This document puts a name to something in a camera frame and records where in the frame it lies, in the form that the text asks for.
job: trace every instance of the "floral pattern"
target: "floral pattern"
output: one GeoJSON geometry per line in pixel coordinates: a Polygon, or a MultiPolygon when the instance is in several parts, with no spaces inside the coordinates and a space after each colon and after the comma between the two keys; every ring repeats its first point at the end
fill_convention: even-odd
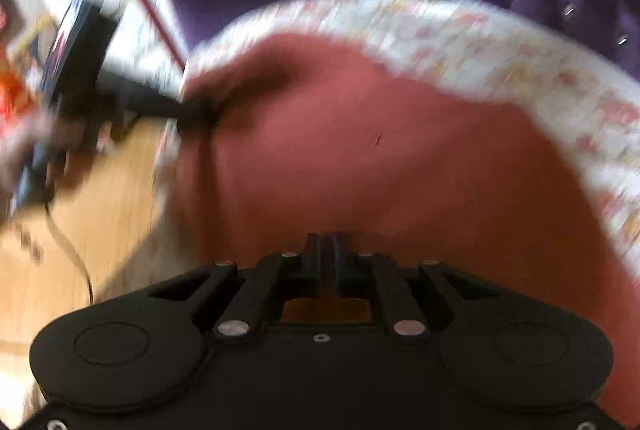
{"type": "MultiPolygon", "coordinates": [[[[351,42],[391,72],[471,100],[520,105],[575,169],[620,259],[640,276],[640,86],[603,57],[472,0],[288,0],[201,45],[186,76],[283,31],[351,42]]],[[[176,142],[169,133],[163,146],[174,155],[176,142]]],[[[167,159],[161,151],[163,168],[167,159]]]]}

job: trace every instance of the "screw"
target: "screw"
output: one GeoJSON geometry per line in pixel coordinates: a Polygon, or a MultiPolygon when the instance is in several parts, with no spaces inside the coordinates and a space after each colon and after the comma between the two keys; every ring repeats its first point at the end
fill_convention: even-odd
{"type": "Polygon", "coordinates": [[[329,336],[329,334],[324,334],[324,333],[314,334],[314,341],[316,342],[316,344],[325,344],[330,339],[331,339],[331,336],[329,336]]]}
{"type": "Polygon", "coordinates": [[[418,320],[400,320],[394,324],[394,331],[400,336],[420,336],[426,330],[424,323],[418,320]]]}
{"type": "Polygon", "coordinates": [[[62,421],[52,419],[47,423],[47,430],[66,430],[66,425],[62,421]]]}
{"type": "Polygon", "coordinates": [[[249,324],[242,320],[227,320],[218,325],[218,332],[223,336],[236,338],[249,332],[249,324]]]}

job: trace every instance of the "hand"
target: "hand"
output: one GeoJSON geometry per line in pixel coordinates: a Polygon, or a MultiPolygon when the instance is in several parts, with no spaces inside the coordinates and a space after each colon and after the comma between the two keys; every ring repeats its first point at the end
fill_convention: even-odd
{"type": "Polygon", "coordinates": [[[47,181],[56,189],[76,187],[94,159],[93,153],[72,151],[82,142],[83,135],[84,121],[62,121],[47,111],[35,111],[18,118],[0,139],[0,191],[5,195],[14,193],[22,168],[36,143],[71,150],[66,161],[50,165],[47,181]]]}

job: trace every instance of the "red fabric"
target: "red fabric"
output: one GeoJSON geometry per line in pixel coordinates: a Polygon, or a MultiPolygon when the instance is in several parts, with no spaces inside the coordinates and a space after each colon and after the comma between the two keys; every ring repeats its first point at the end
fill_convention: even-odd
{"type": "Polygon", "coordinates": [[[414,266],[436,258],[602,326],[602,397],[640,420],[640,293],[572,171],[516,106],[390,75],[347,45],[283,34],[188,83],[231,104],[183,139],[176,214],[203,260],[241,267],[307,233],[414,266]]]}

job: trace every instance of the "white floral cloth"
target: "white floral cloth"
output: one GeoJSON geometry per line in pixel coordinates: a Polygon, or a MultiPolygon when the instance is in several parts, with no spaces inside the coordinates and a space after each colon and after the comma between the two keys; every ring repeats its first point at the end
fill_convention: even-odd
{"type": "MultiPolygon", "coordinates": [[[[392,72],[468,99],[519,104],[575,169],[621,260],[640,276],[640,85],[603,57],[472,0],[289,0],[201,45],[186,77],[283,31],[350,42],[392,72]]],[[[159,167],[170,166],[176,143],[169,129],[159,167]]]]}

